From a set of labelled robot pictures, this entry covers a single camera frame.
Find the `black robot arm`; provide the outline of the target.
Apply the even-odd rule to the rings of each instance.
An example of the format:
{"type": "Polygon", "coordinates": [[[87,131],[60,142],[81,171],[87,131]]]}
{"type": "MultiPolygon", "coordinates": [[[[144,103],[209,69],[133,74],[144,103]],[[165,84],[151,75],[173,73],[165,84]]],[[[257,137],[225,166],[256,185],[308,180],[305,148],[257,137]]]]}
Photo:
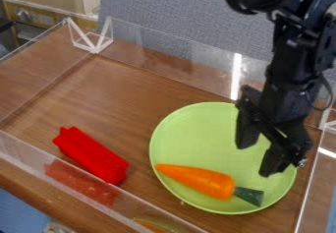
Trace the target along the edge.
{"type": "Polygon", "coordinates": [[[264,13],[275,24],[273,59],[261,89],[244,85],[236,101],[236,146],[260,137],[271,142],[259,174],[268,177],[305,163],[312,141],[304,119],[321,90],[332,92],[324,72],[336,61],[336,0],[225,0],[244,15],[264,13]]]}

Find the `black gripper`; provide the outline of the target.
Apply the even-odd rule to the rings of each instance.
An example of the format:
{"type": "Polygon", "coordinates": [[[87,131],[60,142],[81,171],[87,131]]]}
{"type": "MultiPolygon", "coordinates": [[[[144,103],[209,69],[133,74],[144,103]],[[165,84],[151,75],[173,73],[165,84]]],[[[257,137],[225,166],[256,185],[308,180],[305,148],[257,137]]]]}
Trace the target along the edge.
{"type": "Polygon", "coordinates": [[[303,123],[315,108],[320,86],[321,83],[277,86],[268,80],[263,90],[248,85],[240,88],[235,143],[239,149],[245,149],[257,143],[260,135],[271,141],[259,170],[263,177],[307,162],[312,140],[303,123]]]}

